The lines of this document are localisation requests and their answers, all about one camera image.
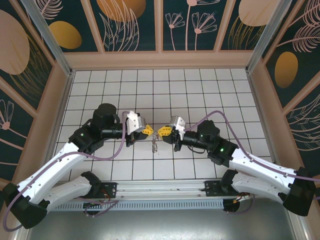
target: white tile floor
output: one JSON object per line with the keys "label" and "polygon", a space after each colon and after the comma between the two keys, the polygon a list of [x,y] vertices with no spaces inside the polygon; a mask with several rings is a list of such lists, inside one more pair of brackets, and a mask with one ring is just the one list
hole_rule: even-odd
{"label": "white tile floor", "polygon": [[[133,110],[155,130],[167,125],[171,116],[182,117],[187,126],[212,111],[220,110],[231,122],[247,151],[271,161],[263,128],[244,69],[154,69],[77,71],[57,140],[56,152],[68,137],[92,117],[101,103],[111,103],[120,116]],[[213,120],[220,135],[232,142],[234,136],[219,114]],[[109,157],[120,140],[108,140],[94,155]],[[151,137],[124,147],[113,161],[92,158],[75,166],[62,180],[71,181],[92,171],[102,181],[171,180],[221,178],[227,170],[212,163],[206,154],[191,152],[159,140],[152,153]]]}

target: enclosure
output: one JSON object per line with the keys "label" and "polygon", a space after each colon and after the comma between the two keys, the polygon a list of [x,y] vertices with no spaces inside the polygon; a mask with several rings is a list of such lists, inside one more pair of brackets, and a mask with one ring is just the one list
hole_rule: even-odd
{"label": "enclosure", "polygon": [[[189,128],[221,111],[247,152],[320,179],[319,16],[319,0],[1,1],[0,190],[58,154],[104,103],[121,122],[122,112],[139,113],[154,133],[172,116]],[[208,119],[237,143],[222,116]],[[93,156],[112,156],[120,142],[106,140]],[[259,196],[247,215],[205,208],[228,199],[201,191],[227,167],[198,151],[175,151],[152,134],[110,161],[86,158],[58,184],[90,171],[117,184],[119,209],[98,221],[64,205],[31,230],[1,228],[1,239],[56,239],[63,227],[70,230],[59,239],[320,238],[319,200],[306,217]],[[176,205],[160,211],[165,207],[131,203]],[[17,219],[10,214],[7,224],[15,227]]]}

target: small metal object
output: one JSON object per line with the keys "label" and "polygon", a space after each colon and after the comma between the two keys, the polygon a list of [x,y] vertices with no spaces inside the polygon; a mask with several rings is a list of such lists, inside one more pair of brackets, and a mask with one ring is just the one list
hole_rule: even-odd
{"label": "small metal object", "polygon": [[152,152],[155,154],[158,151],[157,140],[159,140],[159,135],[157,132],[152,134]]}

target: beige circle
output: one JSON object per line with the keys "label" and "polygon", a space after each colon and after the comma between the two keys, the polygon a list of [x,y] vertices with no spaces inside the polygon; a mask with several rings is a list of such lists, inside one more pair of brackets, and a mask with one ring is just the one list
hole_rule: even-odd
{"label": "beige circle", "polygon": [[239,5],[239,18],[245,25],[264,26],[276,9],[279,0],[242,0]]}
{"label": "beige circle", "polygon": [[82,38],[78,30],[66,21],[55,21],[49,26],[59,46],[76,49],[81,46]]}
{"label": "beige circle", "polygon": [[130,9],[133,11],[136,18],[139,18],[146,9],[146,0],[97,0],[96,2],[108,18],[118,22],[123,22],[125,14],[127,17],[126,22],[133,20],[131,15],[128,16],[127,13],[125,13],[123,2],[128,11],[130,11]]}
{"label": "beige circle", "polygon": [[289,87],[298,72],[298,59],[292,52],[282,53],[275,64],[275,82],[280,88]]}
{"label": "beige circle", "polygon": [[10,14],[0,10],[0,69],[8,74],[21,74],[30,56],[28,35]]}

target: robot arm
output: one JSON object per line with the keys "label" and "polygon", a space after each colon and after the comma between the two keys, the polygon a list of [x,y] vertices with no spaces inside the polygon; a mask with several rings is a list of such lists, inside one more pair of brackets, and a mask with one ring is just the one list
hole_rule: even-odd
{"label": "robot arm", "polygon": [[[18,185],[9,183],[3,188],[7,206],[23,192],[10,210],[26,229],[37,225],[54,207],[88,193],[94,196],[100,191],[101,181],[91,172],[84,172],[71,182],[52,187],[86,158],[82,154],[67,154],[79,152],[91,155],[104,145],[105,140],[122,138],[124,128],[116,112],[117,109],[113,105],[101,104],[94,111],[93,118],[77,129],[70,136],[69,142],[42,168]],[[146,120],[139,113],[129,112],[125,120],[127,147],[136,141],[146,139],[152,133],[152,128],[146,125]]]}
{"label": "robot arm", "polygon": [[164,142],[174,145],[175,152],[180,151],[183,145],[204,149],[213,163],[233,169],[234,171],[228,170],[221,179],[221,186],[225,192],[228,193],[232,189],[257,194],[282,203],[286,209],[297,215],[308,215],[316,191],[315,183],[292,177],[309,177],[305,168],[300,167],[296,171],[252,154],[249,154],[252,158],[249,159],[238,145],[220,137],[220,130],[212,120],[200,123],[197,132],[185,131],[185,125],[181,117],[173,116],[170,124],[161,128],[158,134]]}

